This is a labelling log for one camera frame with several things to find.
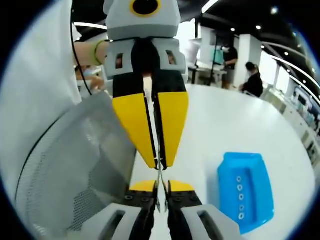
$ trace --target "blue plastic container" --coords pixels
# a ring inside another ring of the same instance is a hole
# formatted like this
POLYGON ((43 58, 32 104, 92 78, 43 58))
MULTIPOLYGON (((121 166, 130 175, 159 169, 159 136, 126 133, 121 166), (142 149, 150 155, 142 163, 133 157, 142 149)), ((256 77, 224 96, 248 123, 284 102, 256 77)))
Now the blue plastic container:
POLYGON ((275 214, 274 199, 265 162, 260 154, 224 155, 218 168, 220 211, 248 233, 275 214))

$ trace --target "window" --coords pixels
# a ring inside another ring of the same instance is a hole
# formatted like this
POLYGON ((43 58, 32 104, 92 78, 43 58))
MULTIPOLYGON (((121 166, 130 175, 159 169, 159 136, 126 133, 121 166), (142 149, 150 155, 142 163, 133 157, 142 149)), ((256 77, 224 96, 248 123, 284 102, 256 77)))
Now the window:
POLYGON ((286 94, 288 91, 289 81, 289 73, 283 67, 280 67, 279 76, 275 88, 286 94))
POLYGON ((259 66, 261 79, 264 83, 274 85, 276 80, 277 62, 271 56, 262 51, 260 66, 259 66))

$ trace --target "black cable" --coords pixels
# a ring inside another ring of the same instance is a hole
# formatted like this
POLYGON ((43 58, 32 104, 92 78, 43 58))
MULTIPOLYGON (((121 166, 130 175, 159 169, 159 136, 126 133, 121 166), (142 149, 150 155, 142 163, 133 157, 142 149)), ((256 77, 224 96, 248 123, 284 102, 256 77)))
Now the black cable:
POLYGON ((78 56, 77 56, 77 53, 76 53, 76 48, 75 48, 75 42, 74 42, 74 35, 73 35, 73 31, 72 31, 72 12, 73 12, 73 8, 71 8, 71 17, 70 17, 70 33, 71 33, 71 44, 72 44, 72 49, 73 49, 73 54, 74 54, 74 58, 76 60, 76 63, 78 64, 78 68, 80 70, 80 73, 81 73, 81 77, 84 81, 84 85, 86 87, 86 89, 88 90, 90 96, 92 96, 92 92, 90 91, 90 88, 88 87, 88 84, 87 84, 87 81, 85 79, 85 75, 84 73, 82 72, 82 68, 81 68, 81 65, 80 65, 80 62, 79 62, 79 59, 78 59, 78 56))

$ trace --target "white table surface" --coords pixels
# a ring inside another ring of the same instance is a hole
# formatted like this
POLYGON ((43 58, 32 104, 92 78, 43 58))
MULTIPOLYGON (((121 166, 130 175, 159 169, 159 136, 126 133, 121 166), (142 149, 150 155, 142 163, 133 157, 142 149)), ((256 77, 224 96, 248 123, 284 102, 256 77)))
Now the white table surface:
MULTIPOLYGON (((187 90, 188 117, 175 164, 163 172, 165 181, 189 183, 203 204, 219 207, 217 168, 224 154, 262 154, 272 186, 274 218, 243 237, 285 240, 303 218, 315 191, 314 171, 294 129, 271 104, 258 98, 199 85, 187 85, 187 90), (208 186, 213 194, 208 194, 208 186)), ((156 178, 157 171, 137 154, 131 184, 156 178)), ((162 189, 159 199, 164 203, 162 189)), ((167 218, 168 213, 155 213, 150 239, 171 239, 167 218)))

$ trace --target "yellow ring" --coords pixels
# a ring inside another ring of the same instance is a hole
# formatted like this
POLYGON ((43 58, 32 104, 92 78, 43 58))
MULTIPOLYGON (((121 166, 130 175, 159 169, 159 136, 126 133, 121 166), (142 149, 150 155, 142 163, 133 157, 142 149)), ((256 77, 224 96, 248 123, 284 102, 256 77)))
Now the yellow ring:
POLYGON ((161 8, 161 0, 156 0, 156 2, 158 3, 157 9, 156 9, 154 12, 150 13, 150 14, 143 15, 143 14, 137 13, 137 12, 134 10, 134 3, 135 3, 135 2, 136 2, 136 0, 132 0, 132 1, 131 1, 130 10, 131 10, 131 12, 132 12, 134 15, 136 15, 137 17, 140 17, 140 18, 149 18, 149 17, 157 14, 157 13, 159 12, 160 8, 161 8))

